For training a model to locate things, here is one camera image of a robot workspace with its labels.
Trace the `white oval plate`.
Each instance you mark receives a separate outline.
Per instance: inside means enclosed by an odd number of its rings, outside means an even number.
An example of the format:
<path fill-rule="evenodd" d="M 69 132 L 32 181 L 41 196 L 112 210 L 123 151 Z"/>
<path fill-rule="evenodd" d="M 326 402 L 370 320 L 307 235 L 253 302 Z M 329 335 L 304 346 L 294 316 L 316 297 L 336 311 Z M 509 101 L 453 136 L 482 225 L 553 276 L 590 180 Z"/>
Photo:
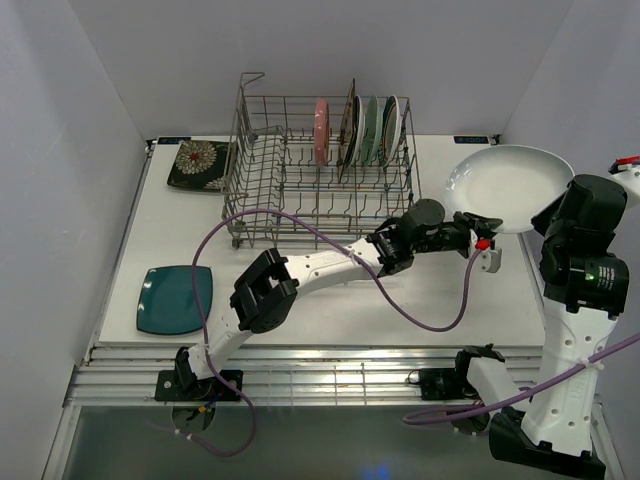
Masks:
<path fill-rule="evenodd" d="M 459 163 L 444 187 L 450 212 L 498 218 L 499 233 L 533 229 L 531 219 L 566 190 L 574 177 L 563 158 L 522 145 L 480 150 Z"/>

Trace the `green red rimmed white plate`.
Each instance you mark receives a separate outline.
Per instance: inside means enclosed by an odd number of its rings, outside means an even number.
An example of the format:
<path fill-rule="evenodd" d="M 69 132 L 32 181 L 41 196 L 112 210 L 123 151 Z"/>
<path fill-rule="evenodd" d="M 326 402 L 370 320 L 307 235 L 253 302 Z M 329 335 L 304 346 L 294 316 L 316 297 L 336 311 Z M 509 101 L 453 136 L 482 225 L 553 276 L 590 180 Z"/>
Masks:
<path fill-rule="evenodd" d="M 383 132 L 380 146 L 379 161 L 386 166 L 394 157 L 401 135 L 400 101 L 396 95 L 391 95 L 383 111 Z"/>

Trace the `green floral plate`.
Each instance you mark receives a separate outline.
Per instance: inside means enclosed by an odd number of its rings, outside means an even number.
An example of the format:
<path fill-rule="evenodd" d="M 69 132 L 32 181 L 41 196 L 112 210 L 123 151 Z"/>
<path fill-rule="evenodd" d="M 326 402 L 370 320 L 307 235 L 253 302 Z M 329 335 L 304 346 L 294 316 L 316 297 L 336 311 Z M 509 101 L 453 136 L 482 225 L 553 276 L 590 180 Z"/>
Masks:
<path fill-rule="evenodd" d="M 382 134 L 383 107 L 378 97 L 372 96 L 367 104 L 364 135 L 361 145 L 361 162 L 370 165 L 376 159 Z"/>

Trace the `cream floral square plate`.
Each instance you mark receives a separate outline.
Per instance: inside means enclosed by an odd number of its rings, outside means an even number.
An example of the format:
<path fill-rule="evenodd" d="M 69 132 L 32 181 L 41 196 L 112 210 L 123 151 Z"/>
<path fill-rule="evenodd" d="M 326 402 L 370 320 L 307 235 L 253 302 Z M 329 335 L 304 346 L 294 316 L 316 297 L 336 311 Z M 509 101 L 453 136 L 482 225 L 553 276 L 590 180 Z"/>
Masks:
<path fill-rule="evenodd" d="M 344 168 L 346 167 L 346 157 L 353 136 L 353 112 L 355 99 L 356 79 L 350 83 L 349 92 L 345 102 L 345 108 L 340 124 L 340 134 L 338 138 L 338 182 L 341 182 Z"/>

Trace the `pink dotted scalloped plate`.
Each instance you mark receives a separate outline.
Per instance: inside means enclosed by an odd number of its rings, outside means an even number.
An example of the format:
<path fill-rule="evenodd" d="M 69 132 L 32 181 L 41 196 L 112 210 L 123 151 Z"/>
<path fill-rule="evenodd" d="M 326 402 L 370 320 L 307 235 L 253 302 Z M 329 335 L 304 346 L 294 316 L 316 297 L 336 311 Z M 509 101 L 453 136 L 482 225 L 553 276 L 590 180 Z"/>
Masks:
<path fill-rule="evenodd" d="M 324 97 L 316 101 L 314 111 L 314 160 L 318 167 L 328 163 L 330 142 L 329 104 Z"/>

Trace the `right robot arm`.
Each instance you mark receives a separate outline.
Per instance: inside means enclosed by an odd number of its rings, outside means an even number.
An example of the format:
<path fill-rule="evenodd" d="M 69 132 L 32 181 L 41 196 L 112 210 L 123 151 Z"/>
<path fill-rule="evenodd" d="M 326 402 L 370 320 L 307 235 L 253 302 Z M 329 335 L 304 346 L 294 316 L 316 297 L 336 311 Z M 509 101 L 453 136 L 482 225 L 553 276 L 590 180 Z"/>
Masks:
<path fill-rule="evenodd" d="M 591 410 L 600 358 L 629 286 L 627 264 L 608 248 L 626 209 L 639 203 L 639 176 L 577 175 L 532 218 L 543 235 L 545 339 L 536 386 L 519 391 L 491 346 L 467 346 L 451 382 L 464 397 L 496 408 L 489 421 L 494 459 L 579 479 L 601 479 L 592 451 Z"/>

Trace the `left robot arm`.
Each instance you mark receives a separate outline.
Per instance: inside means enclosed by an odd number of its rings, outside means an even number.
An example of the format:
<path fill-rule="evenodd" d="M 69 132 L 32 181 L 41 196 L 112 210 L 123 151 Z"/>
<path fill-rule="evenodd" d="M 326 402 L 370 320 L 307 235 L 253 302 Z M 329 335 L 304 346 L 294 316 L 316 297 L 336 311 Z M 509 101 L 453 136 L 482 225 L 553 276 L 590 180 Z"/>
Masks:
<path fill-rule="evenodd" d="M 483 251 L 494 251 L 502 225 L 499 218 L 469 212 L 446 220 L 438 201 L 422 199 L 346 246 L 332 243 L 328 250 L 298 256 L 265 250 L 234 282 L 220 316 L 206 321 L 203 341 L 176 354 L 177 386 L 190 399 L 205 397 L 226 360 L 251 336 L 282 325 L 306 295 L 351 281 L 378 282 L 410 268 L 420 253 L 456 251 L 473 264 Z"/>

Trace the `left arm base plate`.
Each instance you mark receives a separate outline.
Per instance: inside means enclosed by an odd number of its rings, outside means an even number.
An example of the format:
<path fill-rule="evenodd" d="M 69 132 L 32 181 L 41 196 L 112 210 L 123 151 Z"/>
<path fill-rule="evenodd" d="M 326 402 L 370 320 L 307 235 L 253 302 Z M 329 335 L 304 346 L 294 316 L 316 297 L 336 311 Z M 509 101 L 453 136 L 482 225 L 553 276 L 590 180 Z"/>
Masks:
<path fill-rule="evenodd" d="M 199 380 L 192 373 L 163 370 L 158 374 L 154 400 L 158 402 L 239 401 L 240 396 L 216 377 Z"/>

